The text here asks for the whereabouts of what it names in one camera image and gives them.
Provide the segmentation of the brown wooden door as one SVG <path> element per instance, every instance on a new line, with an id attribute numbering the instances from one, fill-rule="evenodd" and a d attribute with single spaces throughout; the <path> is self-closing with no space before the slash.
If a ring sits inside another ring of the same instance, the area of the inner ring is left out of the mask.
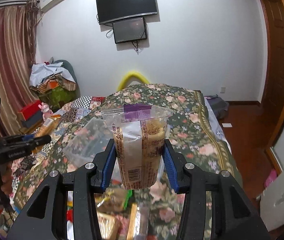
<path id="1" fill-rule="evenodd" d="M 262 106 L 275 128 L 267 147 L 275 146 L 284 128 L 284 0 L 260 0 L 267 33 L 267 71 Z"/>

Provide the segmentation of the grey bag on floor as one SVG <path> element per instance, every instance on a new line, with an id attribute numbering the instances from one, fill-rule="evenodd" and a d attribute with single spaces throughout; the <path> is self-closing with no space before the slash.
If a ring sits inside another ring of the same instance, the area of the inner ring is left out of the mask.
<path id="1" fill-rule="evenodd" d="M 218 95 L 205 96 L 217 119 L 223 119 L 228 114 L 229 103 Z"/>

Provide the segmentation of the striped red curtain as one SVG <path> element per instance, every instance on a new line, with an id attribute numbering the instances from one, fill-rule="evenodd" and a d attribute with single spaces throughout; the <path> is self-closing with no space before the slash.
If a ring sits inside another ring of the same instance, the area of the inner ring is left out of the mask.
<path id="1" fill-rule="evenodd" d="M 0 7 L 0 136 L 17 134 L 18 111 L 37 100 L 29 79 L 35 63 L 38 13 L 36 0 Z"/>

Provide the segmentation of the small wall monitor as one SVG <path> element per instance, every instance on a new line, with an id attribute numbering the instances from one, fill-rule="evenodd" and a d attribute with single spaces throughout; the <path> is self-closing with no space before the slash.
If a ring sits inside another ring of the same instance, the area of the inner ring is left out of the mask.
<path id="1" fill-rule="evenodd" d="M 130 18 L 112 23 L 116 44 L 147 39 L 146 23 L 143 17 Z"/>

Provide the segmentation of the long gold-edged cake packet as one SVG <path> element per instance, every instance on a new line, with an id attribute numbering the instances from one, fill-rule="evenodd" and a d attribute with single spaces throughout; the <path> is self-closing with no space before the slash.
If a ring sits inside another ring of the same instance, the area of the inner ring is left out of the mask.
<path id="1" fill-rule="evenodd" d="M 147 239 L 149 214 L 150 208 L 147 205 L 132 204 L 127 239 Z"/>

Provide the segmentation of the clear plastic storage bin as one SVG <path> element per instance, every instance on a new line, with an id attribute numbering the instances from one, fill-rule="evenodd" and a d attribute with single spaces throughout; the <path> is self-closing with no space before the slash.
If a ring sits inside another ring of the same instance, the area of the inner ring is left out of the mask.
<path id="1" fill-rule="evenodd" d="M 92 162 L 97 153 L 103 152 L 113 135 L 102 119 L 92 118 L 81 128 L 64 148 L 69 161 L 79 168 Z"/>

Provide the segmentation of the yellow curved tube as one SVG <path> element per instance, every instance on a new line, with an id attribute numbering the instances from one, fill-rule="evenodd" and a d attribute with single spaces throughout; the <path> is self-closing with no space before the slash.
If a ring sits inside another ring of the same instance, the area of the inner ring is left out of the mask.
<path id="1" fill-rule="evenodd" d="M 137 81 L 138 83 L 148 84 L 150 83 L 149 80 L 143 76 L 141 73 L 137 71 L 130 71 L 127 72 L 124 77 L 121 79 L 117 91 L 125 89 L 127 85 L 129 85 L 132 81 Z"/>

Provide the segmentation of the patchwork checkered quilt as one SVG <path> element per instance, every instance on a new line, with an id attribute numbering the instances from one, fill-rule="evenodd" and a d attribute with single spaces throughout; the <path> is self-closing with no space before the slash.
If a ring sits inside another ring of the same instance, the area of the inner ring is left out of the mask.
<path id="1" fill-rule="evenodd" d="M 63 148 L 82 129 L 82 119 L 90 116 L 90 112 L 99 107 L 104 99 L 103 97 L 81 96 L 67 103 L 57 112 L 61 114 L 61 118 L 57 127 L 50 133 L 51 142 L 44 145 L 40 151 L 13 161 L 13 192 L 9 195 L 10 198 L 13 199 L 16 194 L 20 194 L 20 191 L 22 191 L 22 196 L 28 190 L 33 193 L 47 174 L 49 165 L 61 168 L 69 166 L 69 161 L 62 152 Z"/>

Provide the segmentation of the orange snack bar packet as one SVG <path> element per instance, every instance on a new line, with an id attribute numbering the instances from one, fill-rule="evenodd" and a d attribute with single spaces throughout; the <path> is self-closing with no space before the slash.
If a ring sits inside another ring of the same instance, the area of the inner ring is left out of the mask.
<path id="1" fill-rule="evenodd" d="M 34 137 L 37 138 L 44 135 L 51 135 L 53 130 L 58 126 L 60 119 L 61 115 L 59 114 L 48 117 L 35 133 Z"/>

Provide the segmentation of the pile of clothes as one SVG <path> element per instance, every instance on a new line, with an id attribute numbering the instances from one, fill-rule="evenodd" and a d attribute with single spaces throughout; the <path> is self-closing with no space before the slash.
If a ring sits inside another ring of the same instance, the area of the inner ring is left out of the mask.
<path id="1" fill-rule="evenodd" d="M 31 68 L 29 87 L 53 111 L 80 97 L 72 65 L 66 60 L 38 63 Z"/>

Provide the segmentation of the pink plush toy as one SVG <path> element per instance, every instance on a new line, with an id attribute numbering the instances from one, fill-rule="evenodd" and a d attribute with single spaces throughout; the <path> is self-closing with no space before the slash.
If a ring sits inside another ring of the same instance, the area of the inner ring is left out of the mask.
<path id="1" fill-rule="evenodd" d="M 53 116 L 53 111 L 50 109 L 49 105 L 47 103 L 42 102 L 40 105 L 38 105 L 42 112 L 43 120 L 45 121 L 47 118 Z"/>

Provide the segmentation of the green floral bedspread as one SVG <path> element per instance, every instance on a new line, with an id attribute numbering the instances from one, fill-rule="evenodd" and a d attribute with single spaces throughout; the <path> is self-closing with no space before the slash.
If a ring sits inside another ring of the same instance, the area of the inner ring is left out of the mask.
<path id="1" fill-rule="evenodd" d="M 238 182 L 242 181 L 220 125 L 200 92 L 164 84 L 137 84 L 107 96 L 99 103 L 92 100 L 83 117 L 76 117 L 76 110 L 70 107 L 54 130 L 51 143 L 35 158 L 34 167 L 23 171 L 20 161 L 14 163 L 15 206 L 23 208 L 50 171 L 74 171 L 75 166 L 65 156 L 63 149 L 77 134 L 89 133 L 85 125 L 92 118 L 100 118 L 102 110 L 126 103 L 171 109 L 173 116 L 168 121 L 168 138 L 173 149 L 204 171 L 219 173 L 227 170 Z M 174 193 L 166 174 L 150 189 L 133 190 L 130 201 L 151 206 L 148 239 L 176 238 L 184 196 Z"/>

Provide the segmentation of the red box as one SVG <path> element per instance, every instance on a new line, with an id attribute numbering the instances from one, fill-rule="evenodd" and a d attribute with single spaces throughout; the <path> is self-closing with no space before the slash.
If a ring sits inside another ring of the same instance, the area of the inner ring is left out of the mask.
<path id="1" fill-rule="evenodd" d="M 34 102 L 29 103 L 28 105 L 23 107 L 20 111 L 18 111 L 17 113 L 18 119 L 23 121 L 28 120 L 30 117 L 35 115 L 35 113 L 40 111 L 39 105 L 41 105 L 40 100 L 35 100 Z"/>

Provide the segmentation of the clear gold cake packet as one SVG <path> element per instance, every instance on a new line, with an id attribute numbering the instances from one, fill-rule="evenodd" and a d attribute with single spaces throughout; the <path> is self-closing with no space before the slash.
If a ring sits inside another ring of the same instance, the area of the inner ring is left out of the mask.
<path id="1" fill-rule="evenodd" d="M 113 133 L 122 185 L 127 190 L 151 187 L 157 180 L 171 109 L 125 104 L 101 111 Z"/>

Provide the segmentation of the bread slice packet with barcode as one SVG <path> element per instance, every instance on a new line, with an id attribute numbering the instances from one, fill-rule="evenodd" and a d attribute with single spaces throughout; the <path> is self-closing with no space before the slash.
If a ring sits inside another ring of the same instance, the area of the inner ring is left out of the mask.
<path id="1" fill-rule="evenodd" d="M 115 240 L 117 238 L 119 221 L 112 215 L 97 213 L 102 239 Z"/>

